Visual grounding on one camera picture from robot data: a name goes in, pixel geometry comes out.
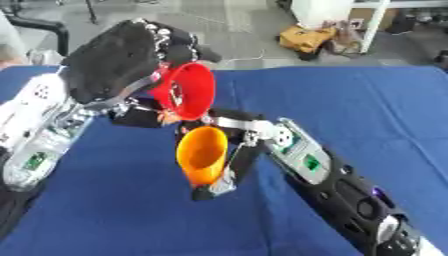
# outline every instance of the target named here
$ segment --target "robotic arm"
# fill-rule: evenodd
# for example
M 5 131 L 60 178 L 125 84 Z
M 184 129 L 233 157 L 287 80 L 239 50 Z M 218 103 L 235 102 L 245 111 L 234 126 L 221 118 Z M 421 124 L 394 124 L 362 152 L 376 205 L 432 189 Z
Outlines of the robotic arm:
M 220 56 L 193 34 L 144 19 L 119 23 L 35 77 L 0 107 L 1 182 L 30 191 L 55 168 L 94 117 L 142 105 L 130 96 L 156 87 L 169 69 Z
M 210 112 L 203 119 L 204 125 L 243 134 L 221 177 L 211 185 L 195 188 L 193 199 L 235 190 L 264 152 L 284 172 L 296 193 L 364 255 L 443 255 L 384 191 L 358 176 L 352 166 L 319 145 L 293 120 L 280 118 L 274 124 L 244 112 L 239 118 L 234 117 L 235 112 Z
M 16 192 L 37 186 L 97 116 L 150 126 L 139 120 L 154 106 L 131 96 L 158 86 L 169 69 L 201 59 L 220 57 L 194 35 L 164 24 L 137 19 L 106 31 L 67 57 L 57 74 L 33 78 L 0 106 L 0 182 Z M 261 115 L 212 109 L 201 120 L 183 122 L 178 139 L 202 125 L 219 127 L 237 148 L 213 184 L 194 188 L 193 199 L 235 190 L 266 153 L 310 207 L 361 253 L 442 255 L 381 189 L 292 120 L 272 123 Z

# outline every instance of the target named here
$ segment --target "chair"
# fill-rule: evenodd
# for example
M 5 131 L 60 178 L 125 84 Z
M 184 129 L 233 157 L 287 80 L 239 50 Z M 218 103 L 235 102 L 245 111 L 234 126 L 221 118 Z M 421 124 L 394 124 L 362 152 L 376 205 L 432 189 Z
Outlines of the chair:
M 55 33 L 58 38 L 58 53 L 62 56 L 67 56 L 70 36 L 65 25 L 61 22 L 20 17 L 18 14 L 20 12 L 19 1 L 11 0 L 9 10 L 2 8 L 8 21 L 13 26 L 46 30 Z

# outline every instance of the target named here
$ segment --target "cardboard box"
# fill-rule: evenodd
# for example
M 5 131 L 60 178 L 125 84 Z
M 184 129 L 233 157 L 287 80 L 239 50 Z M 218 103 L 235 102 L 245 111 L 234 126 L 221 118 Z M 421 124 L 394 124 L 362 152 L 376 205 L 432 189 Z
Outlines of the cardboard box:
M 367 29 L 374 12 L 375 9 L 354 8 L 350 13 L 349 22 L 353 28 L 357 30 L 365 30 Z M 384 14 L 379 30 L 385 30 L 388 28 L 395 19 L 397 12 L 397 9 L 388 9 Z

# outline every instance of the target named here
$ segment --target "person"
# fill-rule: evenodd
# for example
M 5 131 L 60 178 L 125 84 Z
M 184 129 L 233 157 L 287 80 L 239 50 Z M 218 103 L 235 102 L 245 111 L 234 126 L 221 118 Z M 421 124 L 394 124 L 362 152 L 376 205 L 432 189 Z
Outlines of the person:
M 0 70 L 11 65 L 27 64 L 27 47 L 19 32 L 0 10 Z

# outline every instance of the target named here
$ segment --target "table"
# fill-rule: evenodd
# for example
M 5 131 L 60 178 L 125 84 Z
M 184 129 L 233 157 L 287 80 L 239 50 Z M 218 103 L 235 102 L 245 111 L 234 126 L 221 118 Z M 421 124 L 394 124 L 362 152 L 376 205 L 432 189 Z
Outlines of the table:
M 0 73 L 2 93 L 34 67 Z M 430 67 L 217 71 L 216 106 L 296 120 L 385 189 L 448 253 L 448 78 Z M 235 193 L 192 202 L 174 127 L 97 120 L 0 255 L 359 255 L 266 157 Z

